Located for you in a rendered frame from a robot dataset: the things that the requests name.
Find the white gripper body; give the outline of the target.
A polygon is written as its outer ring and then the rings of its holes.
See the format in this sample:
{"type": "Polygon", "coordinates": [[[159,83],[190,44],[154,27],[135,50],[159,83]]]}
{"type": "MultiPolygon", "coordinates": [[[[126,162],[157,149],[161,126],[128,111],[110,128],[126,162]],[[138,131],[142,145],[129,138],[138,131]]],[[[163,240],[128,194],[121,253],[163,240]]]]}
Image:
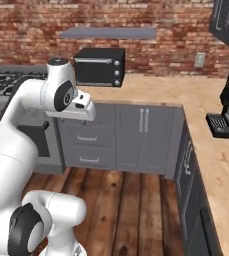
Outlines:
{"type": "Polygon", "coordinates": [[[72,101],[65,110],[61,112],[47,111],[46,114],[56,118],[93,121],[96,116],[96,110],[91,100],[87,102],[72,101]]]}

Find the black toaster oven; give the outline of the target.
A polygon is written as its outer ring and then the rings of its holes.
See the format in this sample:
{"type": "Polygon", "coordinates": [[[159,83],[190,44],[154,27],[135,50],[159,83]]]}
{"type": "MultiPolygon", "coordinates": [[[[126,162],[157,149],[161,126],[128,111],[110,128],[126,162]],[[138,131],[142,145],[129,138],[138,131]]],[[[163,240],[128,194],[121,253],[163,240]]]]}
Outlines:
{"type": "Polygon", "coordinates": [[[83,48],[73,60],[79,86],[122,86],[125,76],[124,48],[83,48]]]}

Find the grey base cupboard run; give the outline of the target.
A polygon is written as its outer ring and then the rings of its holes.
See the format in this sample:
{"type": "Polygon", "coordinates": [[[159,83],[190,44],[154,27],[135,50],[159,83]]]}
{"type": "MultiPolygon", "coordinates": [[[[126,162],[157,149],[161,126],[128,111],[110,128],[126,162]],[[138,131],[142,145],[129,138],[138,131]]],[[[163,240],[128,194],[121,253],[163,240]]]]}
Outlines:
{"type": "Polygon", "coordinates": [[[174,177],[184,122],[181,107],[98,103],[92,122],[57,122],[68,166],[174,177]]]}

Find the dark base cupboard run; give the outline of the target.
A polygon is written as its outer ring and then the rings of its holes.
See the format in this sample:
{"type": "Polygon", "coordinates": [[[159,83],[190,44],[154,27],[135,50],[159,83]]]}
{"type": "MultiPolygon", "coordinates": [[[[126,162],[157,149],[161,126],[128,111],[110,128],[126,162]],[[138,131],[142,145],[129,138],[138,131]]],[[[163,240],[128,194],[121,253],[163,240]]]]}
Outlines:
{"type": "Polygon", "coordinates": [[[187,122],[174,175],[184,256],[223,256],[187,122]]]}

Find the grey wall shelf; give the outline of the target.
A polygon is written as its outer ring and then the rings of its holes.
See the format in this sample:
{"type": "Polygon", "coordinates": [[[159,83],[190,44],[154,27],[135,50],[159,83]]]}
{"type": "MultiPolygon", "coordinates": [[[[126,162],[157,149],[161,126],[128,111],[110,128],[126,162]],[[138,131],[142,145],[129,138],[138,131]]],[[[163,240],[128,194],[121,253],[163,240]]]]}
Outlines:
{"type": "Polygon", "coordinates": [[[154,39],[152,27],[73,27],[60,33],[60,38],[154,39]]]}

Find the grey wall socket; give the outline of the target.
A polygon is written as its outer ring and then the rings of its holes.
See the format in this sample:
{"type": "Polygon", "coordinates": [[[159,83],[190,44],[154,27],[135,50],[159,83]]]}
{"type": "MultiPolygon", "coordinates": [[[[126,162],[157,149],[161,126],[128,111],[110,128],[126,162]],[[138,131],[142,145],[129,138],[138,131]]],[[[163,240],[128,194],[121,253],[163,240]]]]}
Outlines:
{"type": "Polygon", "coordinates": [[[204,66],[205,56],[206,56],[206,54],[202,53],[202,52],[198,52],[196,54],[195,63],[194,63],[194,66],[196,68],[202,68],[204,66]]]}

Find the dark wall cupboard run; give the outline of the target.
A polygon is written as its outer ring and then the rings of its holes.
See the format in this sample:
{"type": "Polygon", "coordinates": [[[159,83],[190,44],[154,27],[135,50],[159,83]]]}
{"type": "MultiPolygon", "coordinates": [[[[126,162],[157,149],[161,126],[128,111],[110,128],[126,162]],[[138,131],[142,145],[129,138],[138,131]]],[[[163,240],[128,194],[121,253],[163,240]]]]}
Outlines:
{"type": "Polygon", "coordinates": [[[214,0],[209,32],[229,47],[229,0],[214,0]]]}

